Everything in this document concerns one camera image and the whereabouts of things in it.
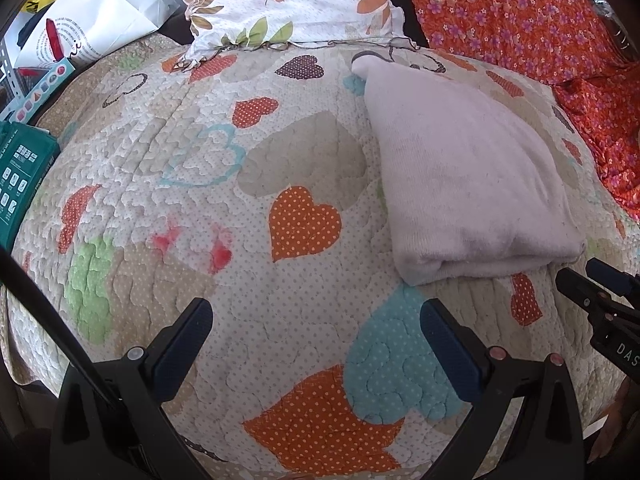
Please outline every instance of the pillowcase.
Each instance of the pillowcase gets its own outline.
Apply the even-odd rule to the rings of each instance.
[[[192,65],[231,44],[390,39],[404,22],[402,10],[389,0],[184,1],[194,36],[184,60]]]

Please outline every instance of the red pink stain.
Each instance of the red pink stain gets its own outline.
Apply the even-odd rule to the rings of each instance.
[[[178,239],[182,228],[172,222],[169,222],[167,231],[165,233],[156,233],[151,237],[151,243],[156,249],[159,249],[162,256],[165,256],[169,247],[175,244]]]
[[[233,253],[229,246],[233,241],[231,229],[219,224],[212,225],[214,241],[209,259],[209,274],[216,274],[224,269],[231,261]]]

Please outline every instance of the bed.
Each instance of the bed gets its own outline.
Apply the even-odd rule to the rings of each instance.
[[[212,332],[164,410],[216,478],[419,478],[468,412],[418,329],[428,298],[513,356],[561,353],[584,424],[620,382],[556,292],[557,266],[401,281],[364,82],[350,71],[364,48],[473,85],[527,121],[588,239],[572,267],[597,256],[639,270],[638,225],[549,86],[439,50],[357,44],[233,50],[181,72],[185,47],[134,42],[41,118],[63,150],[13,256],[93,360],[148,344],[195,296],[211,302]],[[4,289],[0,349],[15,381],[59,391],[66,359]]]

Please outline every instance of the product box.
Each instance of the product box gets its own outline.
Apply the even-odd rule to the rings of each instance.
[[[7,251],[60,147],[48,132],[0,122],[0,244]]]

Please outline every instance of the white towel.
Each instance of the white towel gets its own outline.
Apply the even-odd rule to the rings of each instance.
[[[352,71],[366,80],[394,261],[409,285],[580,256],[551,154],[521,118],[469,85],[373,55]]]

